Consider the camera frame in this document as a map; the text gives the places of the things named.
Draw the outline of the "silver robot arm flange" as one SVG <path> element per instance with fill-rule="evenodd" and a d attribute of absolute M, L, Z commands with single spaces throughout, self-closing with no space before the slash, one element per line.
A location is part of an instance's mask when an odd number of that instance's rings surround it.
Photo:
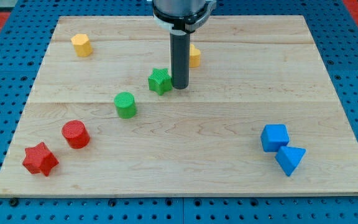
<path fill-rule="evenodd" d="M 152 0 L 155 22 L 173 35 L 191 34 L 209 19 L 215 0 Z"/>

